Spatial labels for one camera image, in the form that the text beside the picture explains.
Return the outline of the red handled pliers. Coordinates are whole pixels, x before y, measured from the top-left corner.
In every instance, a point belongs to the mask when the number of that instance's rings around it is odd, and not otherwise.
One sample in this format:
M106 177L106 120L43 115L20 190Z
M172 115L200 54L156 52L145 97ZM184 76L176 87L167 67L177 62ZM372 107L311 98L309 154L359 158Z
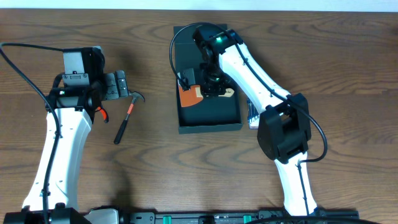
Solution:
M97 109L95 110L95 112L100 112L102 117L103 117L103 121L104 123L108 123L109 122L109 115L108 112L104 109L103 106L99 106L97 107Z

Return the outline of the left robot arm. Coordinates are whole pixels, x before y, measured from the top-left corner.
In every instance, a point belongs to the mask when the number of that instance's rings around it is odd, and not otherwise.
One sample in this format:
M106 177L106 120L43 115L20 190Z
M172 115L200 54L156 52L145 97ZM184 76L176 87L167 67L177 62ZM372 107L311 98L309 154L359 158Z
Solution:
M7 213L5 223L122 223L118 209L78 211L78 179L83 149L95 114L108 114L103 101L130 96L124 71L87 72L68 68L57 75L45 98L47 134L34 184L22 210Z

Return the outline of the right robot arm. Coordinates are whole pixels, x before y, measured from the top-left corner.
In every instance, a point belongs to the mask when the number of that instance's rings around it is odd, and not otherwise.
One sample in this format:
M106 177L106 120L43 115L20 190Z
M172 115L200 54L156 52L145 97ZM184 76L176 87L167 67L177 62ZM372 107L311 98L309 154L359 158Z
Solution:
M291 95L253 59L242 38L233 30L210 23L195 23L192 39L202 53L203 80L193 81L178 72L178 93L182 107L192 107L206 97L228 98L233 80L259 113L257 140L264 154L273 160L284 190L284 207L292 216L309 215L317 209L310 190L306 164L311 125L308 102L301 94Z

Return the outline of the small claw hammer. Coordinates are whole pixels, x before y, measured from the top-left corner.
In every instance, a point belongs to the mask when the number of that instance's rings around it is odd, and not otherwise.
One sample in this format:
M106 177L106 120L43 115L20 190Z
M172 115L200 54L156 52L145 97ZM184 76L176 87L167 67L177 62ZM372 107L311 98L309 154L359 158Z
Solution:
M144 96L142 94L140 94L139 92L137 92L137 91L134 91L134 92L130 91L129 92L129 96L132 97L132 101L131 101L131 103L129 105L129 108L127 110L126 117L122 121L122 123L121 123L121 125L119 127L119 130L118 130L118 133L116 134L116 137L114 139L114 144L119 144L121 142L123 134L124 134L125 129L126 129L126 126L128 124L128 121L129 121L129 117L130 117L130 115L131 115L131 113L132 113L132 111L134 109L134 105L135 105L136 101L137 100L145 101Z

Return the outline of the blue precision screwdriver set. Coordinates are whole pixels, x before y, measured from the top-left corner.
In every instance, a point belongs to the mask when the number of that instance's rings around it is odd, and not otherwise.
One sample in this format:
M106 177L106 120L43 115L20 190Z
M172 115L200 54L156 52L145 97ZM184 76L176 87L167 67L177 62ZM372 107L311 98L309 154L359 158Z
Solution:
M258 129L259 127L259 113L257 112L256 108L252 101L247 98L247 105L248 105L248 125L249 129Z

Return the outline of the dark green lidded box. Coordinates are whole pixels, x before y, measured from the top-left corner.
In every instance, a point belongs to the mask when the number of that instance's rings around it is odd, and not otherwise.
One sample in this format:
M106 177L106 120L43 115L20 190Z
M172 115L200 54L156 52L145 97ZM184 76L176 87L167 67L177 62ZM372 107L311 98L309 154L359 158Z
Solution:
M216 45L215 38L221 37L222 43L230 42L223 33L226 29L227 25L225 24L214 25L207 22L174 27L169 59L172 71L176 76L176 91L178 90L177 81L180 80L178 72L193 68L195 70L195 85L200 85L203 81L200 64L209 63L217 66L213 54ZM232 79L230 88L234 90L234 95L231 98L203 100L199 104L187 108L182 108L177 104L178 133L210 133L241 129L243 124L239 106L239 88Z

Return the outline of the orange scraper wooden handle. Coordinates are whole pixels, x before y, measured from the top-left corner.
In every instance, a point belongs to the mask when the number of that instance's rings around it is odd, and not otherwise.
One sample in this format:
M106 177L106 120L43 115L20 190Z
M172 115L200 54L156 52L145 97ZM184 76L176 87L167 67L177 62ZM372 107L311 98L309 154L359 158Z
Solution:
M199 104L203 100L217 99L217 98L231 98L234 95L232 88L227 88L222 95L205 95L201 91L200 85L192 85L189 90L183 90L179 81L177 81L177 103L182 108L191 107Z

